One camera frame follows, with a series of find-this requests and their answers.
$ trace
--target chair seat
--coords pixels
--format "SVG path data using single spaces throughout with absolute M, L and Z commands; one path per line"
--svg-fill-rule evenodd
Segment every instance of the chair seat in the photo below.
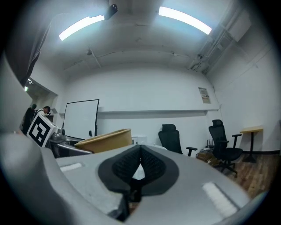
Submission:
M 240 157 L 243 150 L 238 148 L 226 148 L 220 155 L 222 160 L 233 161 Z

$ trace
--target wooden floor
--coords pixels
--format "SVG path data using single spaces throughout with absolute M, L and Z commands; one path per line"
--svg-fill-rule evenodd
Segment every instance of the wooden floor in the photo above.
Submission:
M 280 156 L 254 155 L 257 163 L 244 163 L 242 160 L 246 156 L 243 154 L 236 162 L 237 178 L 234 177 L 234 173 L 226 169 L 223 173 L 242 186 L 250 197 L 254 198 L 260 193 L 269 190 L 280 162 Z

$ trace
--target wooden tabletop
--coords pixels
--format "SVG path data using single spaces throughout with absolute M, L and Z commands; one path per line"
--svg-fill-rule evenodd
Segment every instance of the wooden tabletop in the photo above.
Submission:
M 240 133 L 252 133 L 252 132 L 259 132 L 259 131 L 263 131 L 263 126 L 256 126 L 256 127 L 247 127 L 244 128 L 242 131 L 240 131 Z

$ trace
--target chair backrest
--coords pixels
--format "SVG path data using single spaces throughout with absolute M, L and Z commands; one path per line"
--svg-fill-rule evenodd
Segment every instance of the chair backrest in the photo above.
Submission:
M 161 144 L 169 151 L 182 154 L 180 147 L 180 133 L 174 124 L 163 124 L 162 131 L 158 133 Z
M 209 127 L 209 131 L 215 144 L 213 154 L 216 158 L 220 159 L 220 153 L 227 147 L 227 143 L 218 142 L 227 140 L 223 122 L 221 120 L 213 120 L 213 125 Z

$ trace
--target ceiling light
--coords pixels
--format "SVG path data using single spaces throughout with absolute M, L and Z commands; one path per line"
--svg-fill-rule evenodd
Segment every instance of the ceiling light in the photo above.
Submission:
M 210 32 L 212 30 L 212 28 L 210 28 L 209 26 L 207 26 L 205 23 L 201 22 L 200 20 L 195 19 L 194 17 L 187 15 L 183 12 L 180 12 L 178 10 L 174 10 L 174 9 L 170 9 L 170 8 L 161 6 L 159 8 L 159 15 L 166 16 L 166 17 L 187 23 L 187 24 L 203 31 L 206 34 L 210 34 Z
M 76 22 L 75 24 L 71 25 L 70 27 L 68 27 L 65 31 L 63 31 L 59 37 L 61 40 L 64 40 L 65 38 L 69 37 L 70 35 L 72 35 L 73 33 L 75 33 L 76 31 L 91 25 L 93 23 L 99 22 L 101 20 L 104 20 L 104 16 L 99 15 L 96 17 L 86 17 L 84 19 L 81 19 L 80 21 Z

